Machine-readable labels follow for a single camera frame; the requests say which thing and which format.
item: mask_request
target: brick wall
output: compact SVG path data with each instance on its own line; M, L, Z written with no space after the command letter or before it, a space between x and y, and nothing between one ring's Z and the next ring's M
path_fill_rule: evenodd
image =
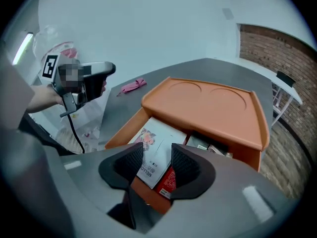
M296 83L303 105L293 101L282 118L317 160L317 53L287 34L264 27L241 25L240 57L274 72L282 71ZM286 103L284 94L280 107Z

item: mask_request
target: ceiling light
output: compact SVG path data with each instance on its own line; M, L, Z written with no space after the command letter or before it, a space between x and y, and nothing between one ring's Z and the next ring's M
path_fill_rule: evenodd
M30 40L32 39L32 37L33 37L33 34L32 34L32 33L28 33L28 34L25 36L25 38L24 38L24 40L23 40L21 46L19 47L18 52L16 53L16 55L15 55L15 57L14 57L14 59L13 59L12 65L16 65L16 64L19 62L20 57L22 56L22 54L23 54L23 52L24 52L26 46L29 44L29 42L30 42Z

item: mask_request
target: orange tray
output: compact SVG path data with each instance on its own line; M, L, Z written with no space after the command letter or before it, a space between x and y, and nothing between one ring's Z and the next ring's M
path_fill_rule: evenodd
M142 107L166 122L230 145L263 151L269 143L268 126L255 92L169 77L143 97Z

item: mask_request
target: gray counter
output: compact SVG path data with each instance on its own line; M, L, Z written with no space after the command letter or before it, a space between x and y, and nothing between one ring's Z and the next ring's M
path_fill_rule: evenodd
M106 105L99 138L99 149L140 109L142 97L167 77L193 79L233 86L255 91L266 117L268 127L272 124L272 83L266 77L244 67L215 59L199 59L162 68L137 78L144 78L147 85L129 92L117 94L131 79L111 89Z

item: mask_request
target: person's arm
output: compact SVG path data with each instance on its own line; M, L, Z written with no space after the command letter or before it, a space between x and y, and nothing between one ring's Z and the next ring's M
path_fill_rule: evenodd
M31 86L34 96L29 103L26 112L36 113L56 104L63 105L63 100L53 89L52 85Z

